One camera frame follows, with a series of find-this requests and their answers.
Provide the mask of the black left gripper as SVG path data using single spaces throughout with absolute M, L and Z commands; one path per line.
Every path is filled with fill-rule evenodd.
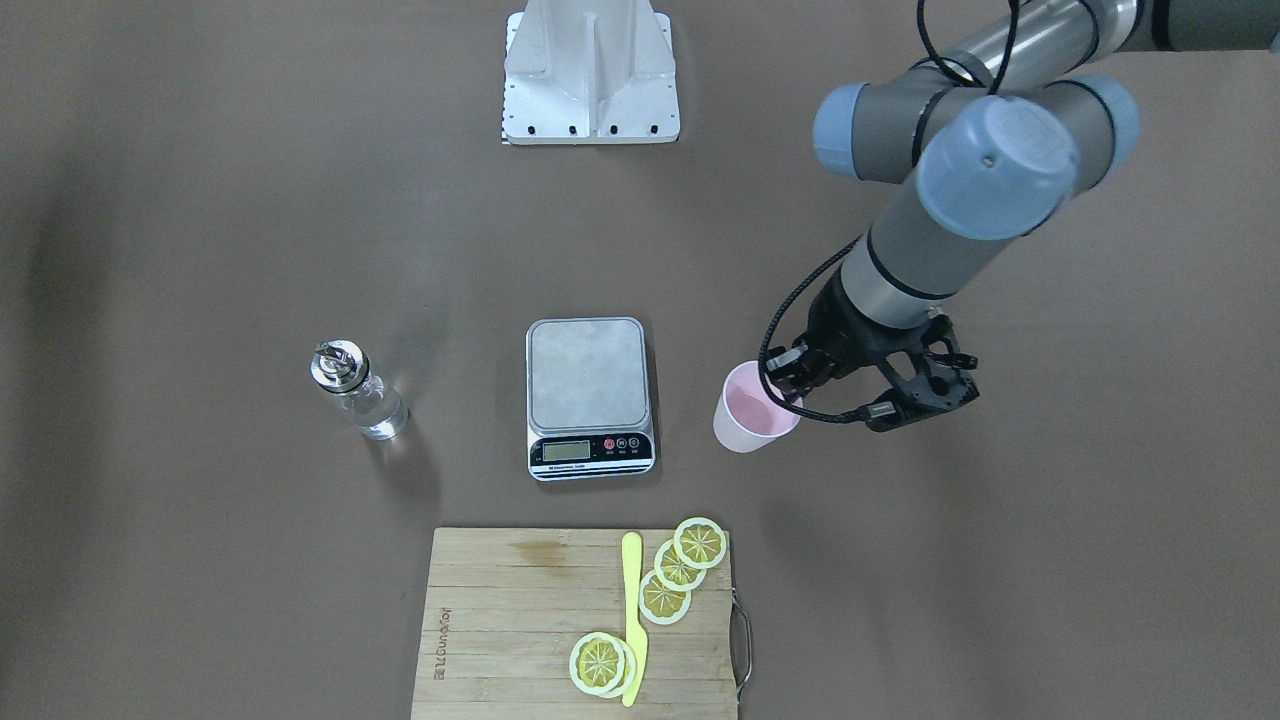
M 927 357 L 934 342 L 948 343 L 943 314 L 909 329 L 881 325 L 852 305 L 841 275 L 835 274 L 810 305 L 805 342 L 769 348 L 765 373 L 788 404 L 868 366 L 882 370 L 892 396 L 913 401 L 928 386 L 942 398 L 948 395 L 948 368 Z

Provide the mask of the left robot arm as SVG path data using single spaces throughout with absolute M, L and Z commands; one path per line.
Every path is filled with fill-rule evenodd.
M 1007 18 L 891 83 L 822 102 L 813 147 L 829 172 L 896 184 L 868 231 L 824 261 L 828 282 L 788 346 L 764 340 L 758 377 L 787 411 L 829 380 L 874 368 L 878 398 L 832 421 L 914 421 L 977 397 L 977 360 L 942 304 L 1012 241 L 1111 176 L 1140 118 L 1116 81 L 1079 76 L 1115 53 L 1277 51 L 1275 1 L 1012 1 Z

